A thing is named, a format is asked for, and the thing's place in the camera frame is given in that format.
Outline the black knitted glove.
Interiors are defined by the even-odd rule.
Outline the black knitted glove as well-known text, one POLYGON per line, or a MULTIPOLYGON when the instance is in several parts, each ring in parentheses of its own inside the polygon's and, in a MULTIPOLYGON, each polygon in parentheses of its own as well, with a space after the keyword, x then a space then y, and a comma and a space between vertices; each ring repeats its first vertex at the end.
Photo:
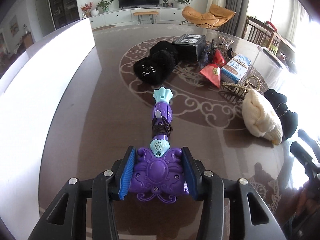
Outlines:
POLYGON ((291 138, 298 127, 298 114, 289 110, 287 96, 276 92, 274 89, 268 89, 264 92, 264 97, 270 102, 280 119, 283 141, 291 138))

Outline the purple toy wand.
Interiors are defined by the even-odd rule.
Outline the purple toy wand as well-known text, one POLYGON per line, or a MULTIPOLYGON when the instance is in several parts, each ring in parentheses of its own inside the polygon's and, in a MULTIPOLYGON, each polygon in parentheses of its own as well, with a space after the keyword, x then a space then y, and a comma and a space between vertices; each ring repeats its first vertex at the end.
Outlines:
POLYGON ((182 150, 170 146, 173 113, 170 89, 160 87, 153 91, 152 140, 149 147, 137 150, 129 192, 141 202, 154 198, 166 204, 176 202, 178 196, 189 190, 183 171, 182 150))

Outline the pearl beaded hair claw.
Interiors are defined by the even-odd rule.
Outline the pearl beaded hair claw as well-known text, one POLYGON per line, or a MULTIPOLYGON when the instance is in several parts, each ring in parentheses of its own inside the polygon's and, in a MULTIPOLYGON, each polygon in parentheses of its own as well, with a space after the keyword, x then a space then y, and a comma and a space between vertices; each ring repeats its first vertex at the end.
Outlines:
POLYGON ((253 89, 257 92, 260 90, 261 81, 257 76, 251 75, 246 79, 243 85, 240 83, 222 82, 221 87, 232 93, 234 96, 244 99, 249 90, 253 89))

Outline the blue white carton box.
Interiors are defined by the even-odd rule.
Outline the blue white carton box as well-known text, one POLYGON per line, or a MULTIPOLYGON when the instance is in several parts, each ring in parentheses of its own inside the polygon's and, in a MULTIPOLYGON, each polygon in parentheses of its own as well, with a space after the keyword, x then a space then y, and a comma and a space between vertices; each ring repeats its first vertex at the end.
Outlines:
POLYGON ((221 68, 221 81, 239 83, 247 73, 251 60, 242 54, 235 55, 221 68))

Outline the red snack packet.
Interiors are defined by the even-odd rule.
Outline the red snack packet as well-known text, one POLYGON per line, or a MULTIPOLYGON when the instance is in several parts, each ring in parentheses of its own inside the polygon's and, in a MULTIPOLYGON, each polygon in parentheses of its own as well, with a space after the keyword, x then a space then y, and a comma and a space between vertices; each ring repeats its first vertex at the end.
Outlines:
POLYGON ((221 51, 219 49, 215 49, 214 50, 212 63, 216 64, 220 68, 222 68, 226 64, 226 60, 225 60, 223 54, 221 53, 221 51))
POLYGON ((217 64, 208 64, 200 70, 200 73, 206 77, 214 86, 220 87, 221 74, 220 67, 217 64))

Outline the black rectangular box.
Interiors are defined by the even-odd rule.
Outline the black rectangular box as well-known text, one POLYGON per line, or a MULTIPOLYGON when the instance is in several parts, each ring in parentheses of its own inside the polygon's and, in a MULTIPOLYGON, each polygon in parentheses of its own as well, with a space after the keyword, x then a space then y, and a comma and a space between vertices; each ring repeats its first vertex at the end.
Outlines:
POLYGON ((206 48, 206 36, 184 34, 172 44, 182 61, 195 62, 200 60, 200 57, 206 48))

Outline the wooden dining chair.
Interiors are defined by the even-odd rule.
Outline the wooden dining chair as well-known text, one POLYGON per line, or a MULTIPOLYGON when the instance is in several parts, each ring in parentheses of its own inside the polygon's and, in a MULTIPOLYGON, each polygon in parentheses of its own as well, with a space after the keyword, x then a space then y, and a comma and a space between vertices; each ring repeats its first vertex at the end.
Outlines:
POLYGON ((261 22, 251 16, 247 16, 246 18, 242 38, 260 47, 267 48, 274 55, 278 52, 281 42, 272 25, 261 22))

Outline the grey curtain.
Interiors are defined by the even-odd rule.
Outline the grey curtain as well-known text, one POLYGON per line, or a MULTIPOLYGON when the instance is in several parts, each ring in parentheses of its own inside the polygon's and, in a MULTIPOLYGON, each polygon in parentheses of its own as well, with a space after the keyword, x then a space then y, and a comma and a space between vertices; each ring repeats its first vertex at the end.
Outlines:
POLYGON ((235 15, 220 30, 224 33, 241 37, 245 27, 246 13, 249 0, 226 0, 226 9, 235 12, 235 15))

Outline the white tv cabinet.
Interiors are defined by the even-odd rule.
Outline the white tv cabinet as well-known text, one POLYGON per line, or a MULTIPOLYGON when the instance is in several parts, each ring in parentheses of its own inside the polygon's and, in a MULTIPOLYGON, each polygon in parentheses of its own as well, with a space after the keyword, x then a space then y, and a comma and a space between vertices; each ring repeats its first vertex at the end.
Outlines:
MULTIPOLYGON (((182 9, 177 8, 133 8, 121 9, 115 11, 108 11, 89 18, 92 29, 98 29, 109 25, 122 26, 122 25, 136 25, 137 17, 133 16, 137 11, 158 11, 159 15, 155 18, 155 23, 170 23, 180 24, 185 21, 182 16, 182 9)), ((141 24, 151 24, 148 16, 142 18, 141 24)))

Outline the small wooden bench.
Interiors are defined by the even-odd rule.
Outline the small wooden bench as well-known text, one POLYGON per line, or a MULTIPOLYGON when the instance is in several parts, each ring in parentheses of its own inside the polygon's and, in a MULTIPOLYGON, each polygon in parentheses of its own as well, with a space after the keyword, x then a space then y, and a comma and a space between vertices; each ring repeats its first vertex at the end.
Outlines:
POLYGON ((150 19, 150 23, 154 24, 155 23, 155 18, 159 15, 158 11, 137 11, 133 13, 133 16, 137 17, 137 22, 138 24, 142 23, 142 18, 144 16, 148 16, 150 19))

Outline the red flower vase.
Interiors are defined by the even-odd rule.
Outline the red flower vase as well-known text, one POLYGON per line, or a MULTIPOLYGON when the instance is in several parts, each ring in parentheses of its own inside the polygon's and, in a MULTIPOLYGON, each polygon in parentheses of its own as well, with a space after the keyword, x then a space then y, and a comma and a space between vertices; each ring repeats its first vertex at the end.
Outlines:
POLYGON ((94 2, 90 1, 89 3, 85 3, 80 7, 83 17, 91 17, 99 14, 99 9, 93 6, 94 2))

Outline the green potted plant right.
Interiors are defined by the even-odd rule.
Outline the green potted plant right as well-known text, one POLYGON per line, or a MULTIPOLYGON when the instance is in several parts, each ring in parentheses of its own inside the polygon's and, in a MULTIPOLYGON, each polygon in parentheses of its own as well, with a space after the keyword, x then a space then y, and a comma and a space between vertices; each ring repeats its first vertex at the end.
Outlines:
POLYGON ((173 0, 176 2, 179 9, 184 9, 186 6, 190 5, 193 0, 173 0))

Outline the green potted plant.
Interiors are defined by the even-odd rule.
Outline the green potted plant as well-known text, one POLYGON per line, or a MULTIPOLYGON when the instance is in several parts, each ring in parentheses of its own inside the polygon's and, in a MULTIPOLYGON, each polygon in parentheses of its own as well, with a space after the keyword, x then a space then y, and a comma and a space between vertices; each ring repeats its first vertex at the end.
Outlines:
POLYGON ((113 0, 101 0, 97 4, 97 8, 100 8, 103 12, 108 12, 110 5, 113 3, 113 0))
POLYGON ((179 9, 184 9, 186 6, 190 5, 193 0, 173 0, 176 2, 179 9))

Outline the green potted plant left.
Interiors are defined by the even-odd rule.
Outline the green potted plant left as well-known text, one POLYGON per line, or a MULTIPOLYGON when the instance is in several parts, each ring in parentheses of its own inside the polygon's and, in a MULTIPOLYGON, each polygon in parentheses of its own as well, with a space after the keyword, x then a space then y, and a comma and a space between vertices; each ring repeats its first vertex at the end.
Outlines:
POLYGON ((110 5, 113 3, 113 0, 101 0, 97 4, 97 8, 100 8, 103 12, 108 12, 110 5))

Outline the small dark potted plant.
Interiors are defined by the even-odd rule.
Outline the small dark potted plant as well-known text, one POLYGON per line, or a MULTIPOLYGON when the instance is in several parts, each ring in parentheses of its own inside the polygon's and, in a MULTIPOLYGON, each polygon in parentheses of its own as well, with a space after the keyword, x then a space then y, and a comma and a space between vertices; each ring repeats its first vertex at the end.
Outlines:
POLYGON ((162 1, 163 1, 163 7, 164 7, 164 8, 167 8, 167 7, 168 7, 168 4, 169 4, 169 3, 168 3, 169 0, 162 0, 162 1))

